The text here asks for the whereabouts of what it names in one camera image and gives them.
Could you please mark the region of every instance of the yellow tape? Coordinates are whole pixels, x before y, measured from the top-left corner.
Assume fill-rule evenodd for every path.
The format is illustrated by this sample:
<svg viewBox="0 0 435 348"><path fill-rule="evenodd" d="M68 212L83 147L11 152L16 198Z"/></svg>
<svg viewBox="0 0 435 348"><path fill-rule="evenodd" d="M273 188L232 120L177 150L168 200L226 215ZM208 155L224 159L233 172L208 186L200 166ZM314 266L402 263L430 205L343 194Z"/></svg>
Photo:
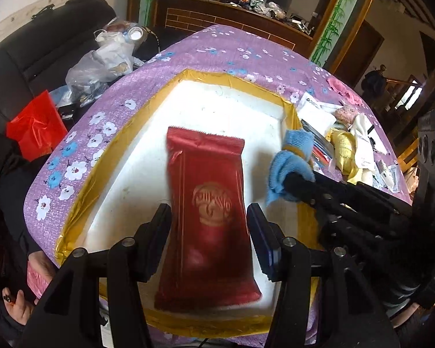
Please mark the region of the yellow tape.
<svg viewBox="0 0 435 348"><path fill-rule="evenodd" d="M116 137L109 143L103 156L98 160L81 191L77 195L66 222L61 230L60 237L55 247L55 257L59 264L75 249L75 242L83 232L87 219L93 210L95 202L107 185L111 174L122 155L129 147L137 133L150 119L152 114L161 105L170 92L181 81L191 80L211 85L228 86L236 90L248 93L268 102L282 106L285 113L287 129L301 129L302 125L296 115L295 107L281 96L270 92L259 85L244 81L225 73L207 73L186 69L170 80L159 92L146 102L128 123L119 131ZM313 209L305 204L298 204L298 240L310 248L320 248L317 243L317 222ZM314 299L319 279L311 279L310 304ZM100 285L100 295L107 296L106 287ZM149 325L162 331L181 336L226 338L231 336L243 336L269 331L272 317L252 316L233 320L201 320L193 318L181 318L159 310L144 309L146 321Z"/></svg>

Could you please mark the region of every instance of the red foil wrapper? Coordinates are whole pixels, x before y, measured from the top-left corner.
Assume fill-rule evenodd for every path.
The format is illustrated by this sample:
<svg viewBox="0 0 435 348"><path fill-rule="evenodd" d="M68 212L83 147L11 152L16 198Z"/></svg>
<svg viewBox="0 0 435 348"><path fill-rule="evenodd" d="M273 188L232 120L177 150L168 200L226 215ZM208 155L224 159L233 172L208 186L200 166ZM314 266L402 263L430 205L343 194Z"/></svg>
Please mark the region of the red foil wrapper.
<svg viewBox="0 0 435 348"><path fill-rule="evenodd" d="M242 139L169 128L173 226L155 308L186 311L261 298L243 199Z"/></svg>

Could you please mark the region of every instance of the folded blue towel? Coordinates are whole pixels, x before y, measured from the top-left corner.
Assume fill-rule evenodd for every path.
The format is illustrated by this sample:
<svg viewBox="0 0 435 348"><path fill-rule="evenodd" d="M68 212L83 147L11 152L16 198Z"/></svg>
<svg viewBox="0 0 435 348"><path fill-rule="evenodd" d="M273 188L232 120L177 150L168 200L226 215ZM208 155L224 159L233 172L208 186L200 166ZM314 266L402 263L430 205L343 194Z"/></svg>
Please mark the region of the folded blue towel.
<svg viewBox="0 0 435 348"><path fill-rule="evenodd" d="M291 194L286 193L283 188L283 181L289 173L298 173L305 180L314 182L314 173L308 163L313 151L313 143L314 135L311 132L286 131L283 150L275 155L269 170L267 205L279 197L288 201L298 201Z"/></svg>

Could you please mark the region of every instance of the wooden door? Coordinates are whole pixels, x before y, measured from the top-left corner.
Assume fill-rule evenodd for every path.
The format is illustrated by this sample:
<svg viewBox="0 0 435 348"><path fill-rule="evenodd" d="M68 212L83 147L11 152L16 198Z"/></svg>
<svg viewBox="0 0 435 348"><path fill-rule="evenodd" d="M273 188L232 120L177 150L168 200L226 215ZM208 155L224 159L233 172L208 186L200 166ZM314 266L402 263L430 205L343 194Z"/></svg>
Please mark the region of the wooden door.
<svg viewBox="0 0 435 348"><path fill-rule="evenodd" d="M363 21L356 37L334 75L354 88L374 59L384 37L374 27Z"/></svg>

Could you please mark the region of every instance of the person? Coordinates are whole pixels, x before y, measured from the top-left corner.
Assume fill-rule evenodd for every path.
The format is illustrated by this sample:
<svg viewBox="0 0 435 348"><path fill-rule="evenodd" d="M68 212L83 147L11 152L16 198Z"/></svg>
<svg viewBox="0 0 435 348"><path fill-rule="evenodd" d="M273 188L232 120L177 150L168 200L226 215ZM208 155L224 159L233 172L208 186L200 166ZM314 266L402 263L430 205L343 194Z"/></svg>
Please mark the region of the person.
<svg viewBox="0 0 435 348"><path fill-rule="evenodd" d="M27 191L47 158L29 162L17 142L0 135L0 336L8 343L19 339L34 309L28 261L47 282L56 271L29 234L23 214Z"/></svg>
<svg viewBox="0 0 435 348"><path fill-rule="evenodd" d="M367 104L370 105L385 92L387 79L384 77L384 71L386 70L386 66L382 64L380 69L373 70L364 76L364 80L361 83L361 87L364 91L362 99L364 99Z"/></svg>

